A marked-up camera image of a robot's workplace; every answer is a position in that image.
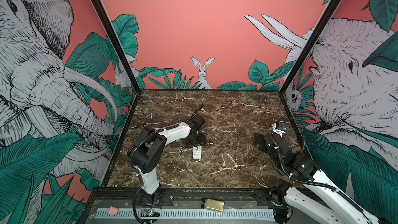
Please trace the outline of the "white remote control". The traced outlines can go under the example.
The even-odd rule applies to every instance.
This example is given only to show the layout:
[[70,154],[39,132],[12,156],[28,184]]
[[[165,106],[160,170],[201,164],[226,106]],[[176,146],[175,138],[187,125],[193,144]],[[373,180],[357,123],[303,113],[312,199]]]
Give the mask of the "white remote control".
[[202,158],[202,146],[194,146],[193,147],[193,159],[200,160]]

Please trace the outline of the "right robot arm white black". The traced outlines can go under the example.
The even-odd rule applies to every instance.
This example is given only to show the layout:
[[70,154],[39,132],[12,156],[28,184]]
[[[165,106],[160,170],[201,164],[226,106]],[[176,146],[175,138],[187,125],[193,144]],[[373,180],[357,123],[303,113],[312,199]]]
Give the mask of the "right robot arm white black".
[[321,224],[387,224],[357,204],[343,192],[303,150],[293,153],[286,138],[277,130],[263,135],[256,133],[253,145],[269,155],[276,170],[290,181],[303,184],[323,202],[301,193],[289,181],[278,180],[261,199],[280,207],[274,212],[275,221],[285,224],[294,209],[298,209]]

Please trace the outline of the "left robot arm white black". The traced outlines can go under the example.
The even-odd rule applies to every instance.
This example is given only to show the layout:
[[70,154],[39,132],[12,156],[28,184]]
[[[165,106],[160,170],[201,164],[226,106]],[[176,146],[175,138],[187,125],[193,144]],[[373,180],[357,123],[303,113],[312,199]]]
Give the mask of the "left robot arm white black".
[[160,188],[156,168],[169,144],[178,140],[189,148],[203,146],[206,143],[202,128],[205,119],[199,114],[178,121],[163,128],[144,127],[127,152],[127,165],[140,180],[141,189],[153,195]]

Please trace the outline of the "brass metal box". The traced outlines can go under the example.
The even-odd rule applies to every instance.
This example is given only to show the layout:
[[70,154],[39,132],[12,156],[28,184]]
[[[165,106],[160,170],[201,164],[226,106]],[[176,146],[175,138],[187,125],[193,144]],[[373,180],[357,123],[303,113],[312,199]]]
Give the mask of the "brass metal box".
[[223,213],[224,212],[224,202],[219,201],[219,200],[214,200],[214,199],[204,199],[203,200],[203,209],[209,210],[209,211],[216,211]]

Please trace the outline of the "small circuit board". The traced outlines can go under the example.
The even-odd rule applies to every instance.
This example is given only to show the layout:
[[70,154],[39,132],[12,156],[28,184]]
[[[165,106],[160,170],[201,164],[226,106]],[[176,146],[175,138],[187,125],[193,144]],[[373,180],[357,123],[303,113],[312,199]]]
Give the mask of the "small circuit board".
[[142,217],[144,218],[158,218],[160,217],[160,210],[159,209],[143,209]]

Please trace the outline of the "pink eraser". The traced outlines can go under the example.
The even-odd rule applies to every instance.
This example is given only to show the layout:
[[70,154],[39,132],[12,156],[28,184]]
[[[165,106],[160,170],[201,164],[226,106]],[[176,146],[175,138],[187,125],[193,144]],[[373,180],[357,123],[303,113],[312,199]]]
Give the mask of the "pink eraser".
[[116,216],[119,212],[119,209],[117,207],[111,206],[108,210],[108,215],[109,216]]

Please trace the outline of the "black mounting rail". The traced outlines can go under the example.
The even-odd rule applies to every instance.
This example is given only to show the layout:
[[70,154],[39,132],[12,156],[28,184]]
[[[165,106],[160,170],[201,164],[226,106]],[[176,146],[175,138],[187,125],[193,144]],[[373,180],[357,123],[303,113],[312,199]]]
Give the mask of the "black mounting rail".
[[196,208],[203,206],[205,200],[217,200],[225,204],[253,202],[255,206],[282,208],[287,204],[286,186],[271,188],[161,188],[152,196],[135,189],[130,193],[131,202],[138,206]]

